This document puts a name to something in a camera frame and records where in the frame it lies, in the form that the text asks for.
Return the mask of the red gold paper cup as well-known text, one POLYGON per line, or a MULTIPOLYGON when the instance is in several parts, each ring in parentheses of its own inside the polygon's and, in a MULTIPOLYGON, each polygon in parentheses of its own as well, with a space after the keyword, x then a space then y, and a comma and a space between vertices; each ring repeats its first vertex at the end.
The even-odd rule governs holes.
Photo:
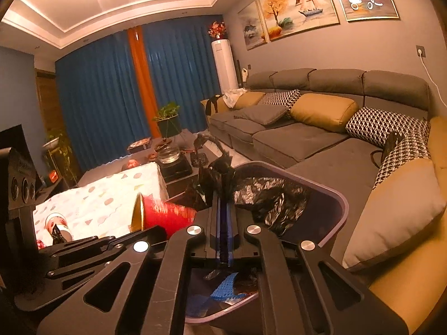
POLYGON ((160 226, 170 239, 176 232, 190 226, 196 217, 196 210, 155 199, 152 195, 137 194, 130 231, 146 230, 160 226))

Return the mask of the blue foam net sheet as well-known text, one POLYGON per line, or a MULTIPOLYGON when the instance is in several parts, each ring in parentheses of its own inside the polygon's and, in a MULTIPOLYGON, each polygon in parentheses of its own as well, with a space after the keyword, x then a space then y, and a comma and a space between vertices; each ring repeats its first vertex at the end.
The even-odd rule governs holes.
POLYGON ((240 303, 258 291, 258 280, 251 271, 215 270, 195 272, 189 284, 186 315, 204 318, 218 310, 240 303))

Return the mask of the black plastic bag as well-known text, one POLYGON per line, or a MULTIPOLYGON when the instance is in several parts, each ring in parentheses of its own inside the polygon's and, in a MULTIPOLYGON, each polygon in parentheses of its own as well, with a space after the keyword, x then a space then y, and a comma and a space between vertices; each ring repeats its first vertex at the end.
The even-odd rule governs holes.
POLYGON ((234 185, 236 207, 251 212, 254 223, 283 236, 305 211, 310 192, 287 178, 244 178, 234 185))
POLYGON ((193 145, 194 151, 190 153, 190 160, 192 166, 199 169, 199 174, 185 189, 185 206, 200 211, 212 206, 214 194, 223 202, 228 200, 235 169, 231 166, 233 157, 213 135, 199 133, 193 145), (208 165, 206 155, 200 152, 206 142, 213 142, 221 152, 221 155, 208 165))

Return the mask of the potted green plant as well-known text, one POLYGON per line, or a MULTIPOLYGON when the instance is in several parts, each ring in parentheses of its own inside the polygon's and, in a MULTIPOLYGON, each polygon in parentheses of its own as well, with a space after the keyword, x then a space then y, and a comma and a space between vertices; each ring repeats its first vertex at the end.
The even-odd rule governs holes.
POLYGON ((170 138, 179 135, 182 131, 179 119, 180 106, 170 102, 159 109, 153 120, 157 123, 162 138, 170 138))

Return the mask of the mustard sofa chaise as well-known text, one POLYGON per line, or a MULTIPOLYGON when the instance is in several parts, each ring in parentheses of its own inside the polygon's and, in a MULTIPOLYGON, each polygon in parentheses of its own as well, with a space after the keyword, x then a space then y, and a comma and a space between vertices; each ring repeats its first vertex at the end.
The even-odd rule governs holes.
MULTIPOLYGON (((419 209, 441 194, 446 198, 446 118, 430 121, 431 158, 400 166, 372 192, 390 194, 393 203, 419 209)), ((410 334, 446 333, 446 212, 416 246, 377 267, 369 286, 407 325, 410 334)))

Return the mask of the grey beige cushion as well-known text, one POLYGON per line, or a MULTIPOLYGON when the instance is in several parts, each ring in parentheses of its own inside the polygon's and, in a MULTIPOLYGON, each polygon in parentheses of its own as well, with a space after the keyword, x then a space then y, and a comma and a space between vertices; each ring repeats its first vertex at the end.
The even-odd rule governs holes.
POLYGON ((343 256, 343 267, 361 271, 416 247, 446 208, 433 161, 400 166, 373 191, 343 256))

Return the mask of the blue curtains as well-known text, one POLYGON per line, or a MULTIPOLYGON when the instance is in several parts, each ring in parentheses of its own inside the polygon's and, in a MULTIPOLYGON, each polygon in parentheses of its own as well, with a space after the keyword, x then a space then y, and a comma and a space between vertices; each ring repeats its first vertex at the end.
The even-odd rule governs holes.
MULTIPOLYGON (((202 15, 141 26, 158 109, 177 103, 181 126, 191 132, 205 129, 201 103, 220 91, 208 28, 222 20, 222 15, 202 15)), ((130 143, 151 137, 126 30, 73 51, 55 67, 81 170, 120 158, 130 143)))

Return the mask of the white cloth on sofa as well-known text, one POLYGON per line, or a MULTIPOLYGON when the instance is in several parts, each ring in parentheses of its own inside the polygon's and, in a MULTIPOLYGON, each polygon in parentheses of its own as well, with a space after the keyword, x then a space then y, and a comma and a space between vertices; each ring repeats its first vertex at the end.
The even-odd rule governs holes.
POLYGON ((223 91, 223 102, 228 108, 234 108, 239 98, 247 92, 245 88, 232 88, 223 91))

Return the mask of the mustard cushion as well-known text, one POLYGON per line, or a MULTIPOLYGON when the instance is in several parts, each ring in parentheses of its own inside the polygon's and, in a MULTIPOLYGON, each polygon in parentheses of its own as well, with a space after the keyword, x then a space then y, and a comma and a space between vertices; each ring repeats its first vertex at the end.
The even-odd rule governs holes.
POLYGON ((307 93, 296 101, 290 114, 299 123, 343 133, 358 110, 358 103, 351 98, 307 93))
POLYGON ((241 110, 246 107, 251 107, 257 105, 260 100, 264 97, 264 92, 252 92, 247 91, 244 94, 240 95, 237 102, 235 103, 233 109, 241 110))

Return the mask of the grey sectional sofa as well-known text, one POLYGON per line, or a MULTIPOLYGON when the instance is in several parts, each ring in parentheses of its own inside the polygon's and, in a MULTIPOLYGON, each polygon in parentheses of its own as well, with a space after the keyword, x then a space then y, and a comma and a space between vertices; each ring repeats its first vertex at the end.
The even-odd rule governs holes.
POLYGON ((247 84, 232 107, 203 101, 210 133, 251 160, 343 194, 348 218, 332 249, 343 258, 388 136, 430 126, 428 84, 384 70, 314 68, 257 73, 247 84))

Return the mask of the white standing air conditioner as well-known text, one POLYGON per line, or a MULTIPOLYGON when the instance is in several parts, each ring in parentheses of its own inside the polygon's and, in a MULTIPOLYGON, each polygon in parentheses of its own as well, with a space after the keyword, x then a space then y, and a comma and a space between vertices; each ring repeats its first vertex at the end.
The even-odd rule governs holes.
POLYGON ((211 48, 217 68, 220 90, 225 92, 229 89, 238 88, 230 41, 228 39, 215 40, 211 43, 211 48))

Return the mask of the far patterned cushion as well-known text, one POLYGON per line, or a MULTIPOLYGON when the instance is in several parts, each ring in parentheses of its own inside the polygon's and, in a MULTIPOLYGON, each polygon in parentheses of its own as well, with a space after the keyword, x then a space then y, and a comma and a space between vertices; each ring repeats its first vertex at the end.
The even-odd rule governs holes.
POLYGON ((301 92, 294 89, 286 92, 272 92, 266 93, 259 104, 284 106, 290 111, 296 101, 301 97, 301 92))

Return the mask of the orange curtain strip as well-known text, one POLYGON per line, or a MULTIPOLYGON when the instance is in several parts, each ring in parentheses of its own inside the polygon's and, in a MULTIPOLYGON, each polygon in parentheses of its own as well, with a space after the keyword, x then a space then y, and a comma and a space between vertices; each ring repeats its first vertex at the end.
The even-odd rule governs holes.
POLYGON ((143 41, 142 27, 138 26, 128 29, 127 37, 133 59, 135 77, 139 87, 143 110, 145 111, 151 131, 151 137, 160 138, 161 133, 158 124, 154 121, 156 113, 158 112, 158 105, 143 41))

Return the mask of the red flower decoration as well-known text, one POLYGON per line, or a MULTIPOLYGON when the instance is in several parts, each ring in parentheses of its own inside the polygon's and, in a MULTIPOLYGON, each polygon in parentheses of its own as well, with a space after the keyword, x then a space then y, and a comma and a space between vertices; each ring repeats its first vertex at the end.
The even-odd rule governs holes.
POLYGON ((208 35, 214 40, 227 38, 225 22, 214 21, 208 28, 208 35))

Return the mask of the left small painting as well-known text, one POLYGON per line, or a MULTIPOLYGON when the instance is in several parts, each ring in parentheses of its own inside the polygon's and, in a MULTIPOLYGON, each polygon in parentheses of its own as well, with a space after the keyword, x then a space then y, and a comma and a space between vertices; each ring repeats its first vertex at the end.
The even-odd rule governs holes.
POLYGON ((237 16, 241 23, 246 49, 248 51, 267 43, 258 3, 256 1, 253 1, 240 10, 237 16))

